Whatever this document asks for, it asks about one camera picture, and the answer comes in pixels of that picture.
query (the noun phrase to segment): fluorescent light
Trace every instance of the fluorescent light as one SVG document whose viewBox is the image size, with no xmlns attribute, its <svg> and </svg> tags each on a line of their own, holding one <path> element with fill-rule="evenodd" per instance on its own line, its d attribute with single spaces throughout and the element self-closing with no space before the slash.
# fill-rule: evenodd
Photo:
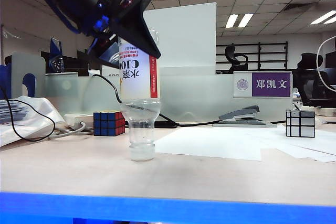
<svg viewBox="0 0 336 224">
<path fill-rule="evenodd" d="M 245 27 L 252 18 L 253 14 L 245 14 L 238 27 Z"/>
<path fill-rule="evenodd" d="M 226 23 L 226 28 L 232 28 L 238 18 L 238 14 L 231 14 L 229 20 Z"/>
<path fill-rule="evenodd" d="M 321 23 L 322 21 L 326 20 L 327 18 L 331 17 L 332 15 L 334 15 L 336 13 L 336 10 L 332 10 L 326 14 L 324 14 L 322 17 L 318 18 L 317 20 L 313 21 L 311 23 L 311 25 L 314 25 L 314 24 L 318 24 L 318 23 Z"/>
<path fill-rule="evenodd" d="M 324 22 L 325 24 L 331 24 L 334 23 L 336 21 L 336 17 L 331 18 L 330 20 L 327 20 L 326 22 Z"/>
</svg>

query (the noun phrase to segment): stapler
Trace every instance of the stapler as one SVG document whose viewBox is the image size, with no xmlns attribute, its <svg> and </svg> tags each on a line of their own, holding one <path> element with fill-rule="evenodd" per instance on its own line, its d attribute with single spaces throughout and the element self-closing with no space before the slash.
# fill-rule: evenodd
<svg viewBox="0 0 336 224">
<path fill-rule="evenodd" d="M 241 110 L 236 110 L 219 117 L 219 123 L 213 124 L 215 127 L 237 126 L 237 127 L 276 127 L 275 124 L 263 122 L 256 119 L 260 112 L 259 106 L 253 105 Z"/>
</svg>

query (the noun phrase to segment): rubik's cube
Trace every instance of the rubik's cube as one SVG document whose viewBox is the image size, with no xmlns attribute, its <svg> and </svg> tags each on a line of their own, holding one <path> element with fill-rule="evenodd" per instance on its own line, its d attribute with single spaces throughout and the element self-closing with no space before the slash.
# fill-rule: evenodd
<svg viewBox="0 0 336 224">
<path fill-rule="evenodd" d="M 125 133 L 125 118 L 121 111 L 93 113 L 93 134 L 95 136 L 118 136 Z"/>
<path fill-rule="evenodd" d="M 315 137 L 315 112 L 286 110 L 286 136 Z"/>
</svg>

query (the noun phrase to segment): white cable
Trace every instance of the white cable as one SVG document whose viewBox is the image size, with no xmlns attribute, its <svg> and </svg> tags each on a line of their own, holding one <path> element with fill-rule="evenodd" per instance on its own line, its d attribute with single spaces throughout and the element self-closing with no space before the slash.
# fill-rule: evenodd
<svg viewBox="0 0 336 224">
<path fill-rule="evenodd" d="M 319 73 L 319 77 L 320 77 L 320 79 L 321 79 L 323 85 L 324 85 L 327 89 L 329 89 L 329 90 L 331 90 L 331 91 L 333 91 L 333 92 L 336 92 L 336 90 L 335 90 L 335 89 L 332 89 L 331 87 L 329 87 L 329 86 L 324 82 L 324 80 L 322 79 L 322 75 L 321 75 L 321 73 L 320 73 L 320 68 L 319 68 L 319 54 L 320 54 L 320 50 L 321 50 L 322 46 L 324 45 L 324 43 L 327 43 L 329 40 L 332 40 L 332 39 L 335 39 L 335 38 L 336 38 L 336 36 L 333 36 L 333 37 L 331 37 L 331 38 L 325 40 L 325 41 L 320 45 L 319 50 L 317 50 L 317 55 L 316 55 L 316 68 L 317 68 L 317 72 Z"/>
<path fill-rule="evenodd" d="M 65 132 L 65 133 L 67 133 L 67 132 L 74 132 L 74 131 L 71 131 L 71 130 L 67 130 L 67 129 L 62 129 L 62 128 L 55 128 L 55 130 L 56 131 L 59 131 L 59 132 L 57 132 L 57 133 L 55 133 L 55 134 L 53 134 L 53 135 L 58 135 L 58 134 L 60 134 L 61 132 Z M 85 132 L 77 132 L 77 133 L 75 133 L 74 135 L 76 135 L 76 136 L 78 136 L 78 135 L 92 135 L 93 134 L 93 130 L 91 130 L 91 131 L 85 131 Z"/>
<path fill-rule="evenodd" d="M 79 133 L 79 132 L 85 130 L 85 128 L 86 128 L 86 124 L 84 122 L 80 122 L 80 124 L 82 125 L 82 127 L 75 130 L 75 131 L 67 132 L 67 133 L 64 133 L 64 134 L 55 133 L 53 135 L 50 135 L 49 138 L 59 138 L 59 137 L 64 137 L 64 136 L 75 135 L 76 133 Z"/>
</svg>

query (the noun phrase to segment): plastic bottle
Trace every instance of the plastic bottle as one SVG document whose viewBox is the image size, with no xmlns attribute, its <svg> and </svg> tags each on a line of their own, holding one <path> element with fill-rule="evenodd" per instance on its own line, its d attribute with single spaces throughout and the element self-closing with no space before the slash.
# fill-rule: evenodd
<svg viewBox="0 0 336 224">
<path fill-rule="evenodd" d="M 155 42 L 158 34 L 150 30 Z M 154 122 L 161 109 L 156 58 L 119 38 L 121 111 L 129 124 L 130 156 L 134 161 L 154 158 Z"/>
</svg>

